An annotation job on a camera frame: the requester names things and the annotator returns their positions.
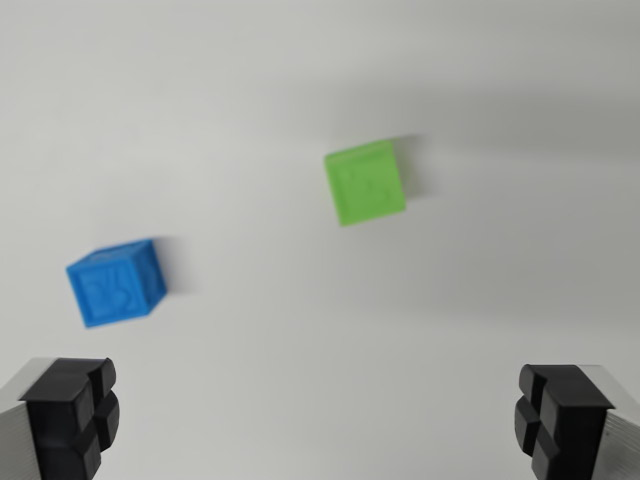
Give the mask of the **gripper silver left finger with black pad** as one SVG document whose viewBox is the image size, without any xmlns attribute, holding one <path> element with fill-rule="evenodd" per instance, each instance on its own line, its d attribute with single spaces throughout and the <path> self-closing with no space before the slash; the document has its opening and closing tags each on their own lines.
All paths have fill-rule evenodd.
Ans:
<svg viewBox="0 0 640 480">
<path fill-rule="evenodd" d="M 109 358 L 33 358 L 1 387 L 1 477 L 88 480 L 116 438 Z"/>
</svg>

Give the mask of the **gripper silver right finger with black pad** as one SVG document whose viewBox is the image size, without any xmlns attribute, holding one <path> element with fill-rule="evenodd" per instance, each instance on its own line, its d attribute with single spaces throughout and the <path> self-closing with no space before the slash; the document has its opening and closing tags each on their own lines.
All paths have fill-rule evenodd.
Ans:
<svg viewBox="0 0 640 480">
<path fill-rule="evenodd" d="M 526 364 L 514 410 L 541 480 L 637 479 L 639 402 L 602 366 Z"/>
</svg>

